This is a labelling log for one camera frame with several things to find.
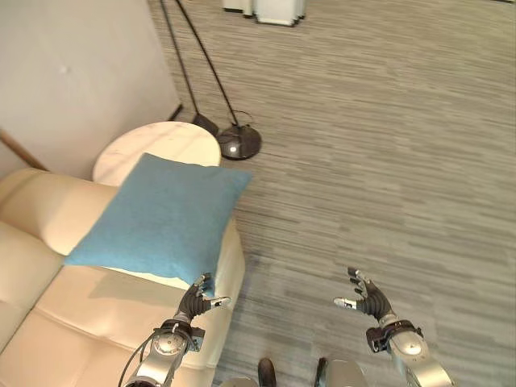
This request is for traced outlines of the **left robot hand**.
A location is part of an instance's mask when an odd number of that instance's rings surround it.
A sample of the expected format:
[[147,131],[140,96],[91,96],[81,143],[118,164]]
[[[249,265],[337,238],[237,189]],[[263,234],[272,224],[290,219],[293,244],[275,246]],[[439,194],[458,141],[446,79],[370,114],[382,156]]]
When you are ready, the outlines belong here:
[[231,303],[230,297],[207,298],[205,292],[212,290],[211,273],[203,273],[185,292],[173,318],[190,324],[194,318]]

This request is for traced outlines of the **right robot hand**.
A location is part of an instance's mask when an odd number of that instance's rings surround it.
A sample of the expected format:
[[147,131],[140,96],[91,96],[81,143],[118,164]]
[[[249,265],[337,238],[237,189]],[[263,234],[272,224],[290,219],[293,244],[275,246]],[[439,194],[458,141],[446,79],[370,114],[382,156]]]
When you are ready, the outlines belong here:
[[360,299],[337,297],[333,299],[335,306],[373,316],[378,322],[385,316],[394,315],[388,298],[361,270],[348,267],[347,274],[349,281],[355,286],[355,292],[360,295]]

